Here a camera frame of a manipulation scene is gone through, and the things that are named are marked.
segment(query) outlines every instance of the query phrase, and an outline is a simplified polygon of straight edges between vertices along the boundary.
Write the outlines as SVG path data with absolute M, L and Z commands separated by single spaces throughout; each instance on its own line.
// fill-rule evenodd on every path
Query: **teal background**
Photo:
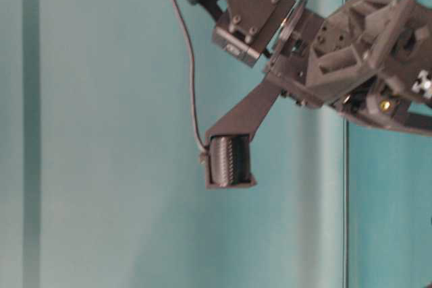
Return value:
M 432 7 L 432 0 L 419 1 Z M 350 127 L 351 287 L 420 288 L 432 281 L 431 144 Z
M 207 129 L 262 78 L 184 8 Z M 310 0 L 323 15 L 342 0 Z M 0 0 L 0 287 L 341 287 L 342 120 L 280 100 L 205 191 L 168 0 Z

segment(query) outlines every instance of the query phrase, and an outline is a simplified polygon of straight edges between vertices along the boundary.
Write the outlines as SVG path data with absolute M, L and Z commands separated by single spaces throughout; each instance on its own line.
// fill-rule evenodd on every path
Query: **ribbed roller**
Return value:
M 248 136 L 219 136 L 210 144 L 212 182 L 220 187 L 249 183 Z

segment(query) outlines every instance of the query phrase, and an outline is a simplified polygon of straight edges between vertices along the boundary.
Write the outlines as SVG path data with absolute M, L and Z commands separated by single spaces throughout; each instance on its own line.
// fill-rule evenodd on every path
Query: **robotic arm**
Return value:
M 215 20 L 213 42 L 253 67 L 263 81 L 206 132 L 201 159 L 208 188 L 247 188 L 249 144 L 279 96 L 328 105 L 357 124 L 432 136 L 432 11 L 416 0 L 349 0 L 328 18 L 307 0 L 188 0 Z M 267 50 L 277 34 L 273 52 Z

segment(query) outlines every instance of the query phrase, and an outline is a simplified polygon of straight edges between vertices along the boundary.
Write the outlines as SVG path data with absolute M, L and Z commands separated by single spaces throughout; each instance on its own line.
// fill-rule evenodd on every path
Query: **wire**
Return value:
M 180 27 L 183 31 L 184 40 L 186 41 L 186 45 L 188 47 L 188 54 L 189 54 L 189 61 L 190 61 L 190 67 L 189 67 L 190 108 L 191 108 L 191 114 L 192 114 L 192 126 L 194 129 L 194 137 L 195 137 L 195 141 L 196 141 L 196 145 L 198 146 L 198 149 L 202 153 L 207 153 L 208 148 L 203 144 L 203 141 L 201 140 L 200 131 L 199 131 L 199 127 L 198 127 L 198 118 L 196 117 L 194 48 L 192 46 L 192 41 L 190 40 L 190 34 L 189 34 L 188 27 L 184 21 L 184 18 L 182 16 L 182 13 L 181 13 L 180 8 L 178 6 L 177 0 L 171 0 L 171 2 L 173 4 L 177 19 L 180 23 Z

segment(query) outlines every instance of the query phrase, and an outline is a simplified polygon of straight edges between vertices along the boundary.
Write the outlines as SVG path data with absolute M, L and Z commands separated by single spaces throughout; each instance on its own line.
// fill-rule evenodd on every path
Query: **gold screw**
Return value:
M 381 105 L 379 106 L 382 111 L 389 111 L 389 109 L 392 107 L 392 103 L 388 100 L 381 101 Z

